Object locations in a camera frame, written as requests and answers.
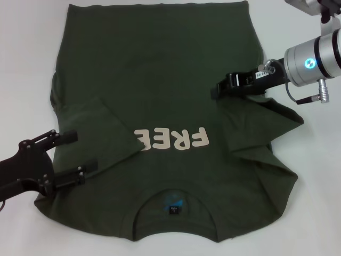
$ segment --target white background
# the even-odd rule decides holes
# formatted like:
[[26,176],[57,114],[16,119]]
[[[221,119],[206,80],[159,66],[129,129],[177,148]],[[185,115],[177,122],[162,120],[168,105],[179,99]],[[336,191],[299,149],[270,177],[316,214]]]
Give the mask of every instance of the white background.
[[[21,140],[58,128],[49,94],[69,3],[187,1],[0,0],[1,160],[13,156]],[[269,58],[283,58],[287,48],[320,35],[319,17],[311,17],[284,0],[249,0],[249,4]],[[0,213],[1,255],[341,255],[340,81],[328,81],[331,102],[326,105],[297,106],[287,97],[284,86],[268,90],[269,97],[296,110],[305,120],[303,126],[273,142],[275,155],[299,176],[283,217],[274,224],[219,244],[181,233],[130,242],[60,225],[34,207],[36,193],[29,192],[8,200]],[[290,83],[289,87],[296,99],[318,92],[316,84],[296,88]]]

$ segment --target dark green t-shirt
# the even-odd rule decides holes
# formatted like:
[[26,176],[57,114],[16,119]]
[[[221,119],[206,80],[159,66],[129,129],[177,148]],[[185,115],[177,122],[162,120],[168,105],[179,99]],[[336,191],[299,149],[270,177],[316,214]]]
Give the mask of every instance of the dark green t-shirt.
[[303,120],[272,99],[210,99],[226,73],[262,62],[247,2],[70,5],[51,103],[79,141],[53,164],[97,158],[99,169],[36,206],[133,241],[182,231],[219,242],[272,223],[297,175],[269,143]]

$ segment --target cable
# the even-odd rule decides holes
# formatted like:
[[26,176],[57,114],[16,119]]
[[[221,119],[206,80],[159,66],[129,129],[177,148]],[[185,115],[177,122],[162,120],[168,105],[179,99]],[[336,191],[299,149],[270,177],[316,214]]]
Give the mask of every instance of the cable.
[[287,91],[287,94],[288,94],[289,98],[290,98],[293,102],[296,102],[296,100],[294,99],[294,97],[291,96],[291,94],[290,94],[290,92],[289,92],[288,76],[287,76],[286,70],[285,70],[285,68],[284,68],[284,65],[283,65],[282,63],[280,63],[278,60],[271,59],[270,61],[271,61],[271,62],[276,62],[276,63],[282,68],[282,71],[283,71],[283,74],[284,74],[284,78],[285,78],[285,81],[286,81],[286,91]]
[[2,202],[2,206],[0,207],[0,211],[5,207],[6,200]]

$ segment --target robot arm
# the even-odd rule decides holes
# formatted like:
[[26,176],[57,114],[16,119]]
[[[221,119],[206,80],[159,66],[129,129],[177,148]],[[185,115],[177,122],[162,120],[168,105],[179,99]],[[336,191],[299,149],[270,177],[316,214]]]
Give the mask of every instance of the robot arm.
[[54,173],[52,161],[46,151],[78,140],[77,132],[63,135],[51,130],[32,140],[19,143],[19,151],[11,158],[0,162],[0,202],[26,191],[37,191],[51,197],[56,191],[85,183],[85,173],[98,168],[96,160],[60,173]]
[[[286,85],[290,98],[297,104],[320,100],[329,102],[326,80],[341,75],[341,0],[285,0],[309,15],[321,13],[321,36],[289,48],[280,60],[268,60],[248,73],[229,73],[211,90],[213,99],[224,95],[264,94],[266,89]],[[304,86],[318,82],[319,94],[295,100],[289,93],[288,82]]]

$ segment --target blue led light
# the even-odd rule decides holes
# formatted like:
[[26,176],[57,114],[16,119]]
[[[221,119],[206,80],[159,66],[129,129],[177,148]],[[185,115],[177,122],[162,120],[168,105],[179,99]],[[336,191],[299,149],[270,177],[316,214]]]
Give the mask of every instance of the blue led light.
[[312,69],[316,66],[316,60],[309,58],[304,63],[305,67],[308,69]]

